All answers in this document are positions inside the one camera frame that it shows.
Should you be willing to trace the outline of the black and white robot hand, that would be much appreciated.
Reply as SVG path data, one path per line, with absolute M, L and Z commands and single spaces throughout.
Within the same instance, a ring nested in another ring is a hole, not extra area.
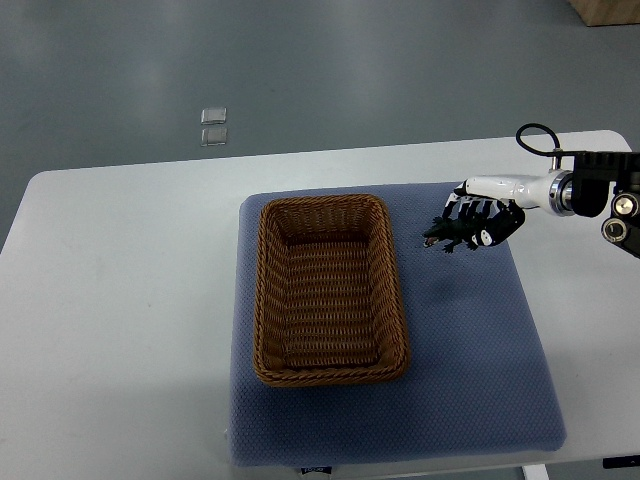
M 470 177 L 450 194 L 441 218 L 457 214 L 470 230 L 463 241 L 471 249 L 496 246 L 524 224 L 527 210 L 569 214 L 571 181 L 572 174 L 564 170 L 544 176 Z

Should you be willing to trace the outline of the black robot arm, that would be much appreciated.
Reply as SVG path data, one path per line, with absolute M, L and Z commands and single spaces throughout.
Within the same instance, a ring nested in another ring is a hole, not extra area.
M 557 214 L 595 218 L 609 212 L 600 231 L 611 245 L 639 256 L 639 154 L 637 152 L 563 151 L 551 153 L 557 170 L 565 157 L 573 168 L 552 182 L 549 203 Z

